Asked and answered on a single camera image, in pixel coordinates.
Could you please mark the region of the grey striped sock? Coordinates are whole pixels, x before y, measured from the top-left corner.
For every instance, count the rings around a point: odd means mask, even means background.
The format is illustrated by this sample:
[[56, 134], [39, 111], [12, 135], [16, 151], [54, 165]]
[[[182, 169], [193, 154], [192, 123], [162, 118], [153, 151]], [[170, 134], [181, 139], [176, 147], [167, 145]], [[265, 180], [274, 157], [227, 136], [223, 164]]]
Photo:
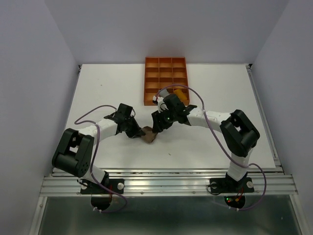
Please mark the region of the grey striped sock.
[[160, 90], [160, 91], [159, 91], [159, 96], [160, 96], [160, 97], [165, 98], [165, 97], [167, 97], [168, 95], [170, 95], [170, 93], [168, 92], [167, 89], [163, 89], [163, 90]]

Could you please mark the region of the mustard yellow sock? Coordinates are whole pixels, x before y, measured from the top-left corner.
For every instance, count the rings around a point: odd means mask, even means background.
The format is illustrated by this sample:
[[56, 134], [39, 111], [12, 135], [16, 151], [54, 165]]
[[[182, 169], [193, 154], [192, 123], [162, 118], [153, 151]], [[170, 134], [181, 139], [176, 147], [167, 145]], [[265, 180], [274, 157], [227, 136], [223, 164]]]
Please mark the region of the mustard yellow sock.
[[176, 90], [174, 90], [174, 94], [175, 94], [182, 102], [188, 100], [187, 95], [183, 92], [182, 89], [176, 89]]

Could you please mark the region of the taupe maroon-cuffed sock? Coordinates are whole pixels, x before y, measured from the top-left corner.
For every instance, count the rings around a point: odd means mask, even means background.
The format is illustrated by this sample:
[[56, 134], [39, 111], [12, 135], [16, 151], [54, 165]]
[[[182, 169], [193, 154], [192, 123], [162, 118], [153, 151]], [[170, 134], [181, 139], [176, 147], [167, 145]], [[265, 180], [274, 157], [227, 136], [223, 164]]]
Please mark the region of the taupe maroon-cuffed sock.
[[156, 137], [157, 137], [157, 133], [153, 132], [152, 127], [149, 126], [145, 126], [141, 129], [144, 133], [143, 136], [141, 136], [141, 139], [145, 142], [145, 143], [152, 143]]

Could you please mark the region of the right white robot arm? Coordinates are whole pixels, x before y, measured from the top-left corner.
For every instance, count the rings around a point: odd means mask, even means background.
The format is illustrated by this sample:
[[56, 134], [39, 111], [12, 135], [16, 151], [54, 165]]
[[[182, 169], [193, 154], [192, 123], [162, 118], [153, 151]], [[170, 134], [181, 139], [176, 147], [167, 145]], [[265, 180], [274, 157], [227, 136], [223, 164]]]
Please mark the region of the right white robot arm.
[[165, 98], [153, 97], [158, 110], [152, 113], [153, 132], [160, 133], [173, 123], [198, 126], [210, 129], [222, 151], [227, 153], [215, 132], [223, 135], [231, 154], [227, 154], [230, 165], [226, 173], [225, 185], [230, 191], [236, 191], [243, 185], [242, 179], [247, 174], [248, 162], [260, 133], [241, 110], [232, 113], [206, 111], [196, 105], [185, 106], [175, 94]]

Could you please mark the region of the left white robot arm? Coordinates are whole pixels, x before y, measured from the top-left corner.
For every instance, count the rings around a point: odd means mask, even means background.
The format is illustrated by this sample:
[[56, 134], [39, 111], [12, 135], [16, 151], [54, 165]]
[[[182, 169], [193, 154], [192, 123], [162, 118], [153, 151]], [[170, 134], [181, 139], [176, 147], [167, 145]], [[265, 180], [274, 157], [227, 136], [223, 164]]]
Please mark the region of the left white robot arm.
[[[84, 119], [104, 107], [113, 108], [114, 112], [98, 122]], [[130, 139], [146, 135], [132, 112], [133, 107], [123, 103], [119, 104], [118, 108], [100, 105], [78, 118], [74, 124], [89, 123], [90, 126], [79, 130], [68, 128], [63, 132], [52, 158], [53, 167], [92, 182], [93, 189], [98, 193], [105, 192], [109, 187], [109, 174], [94, 165], [99, 144], [104, 139], [122, 132]]]

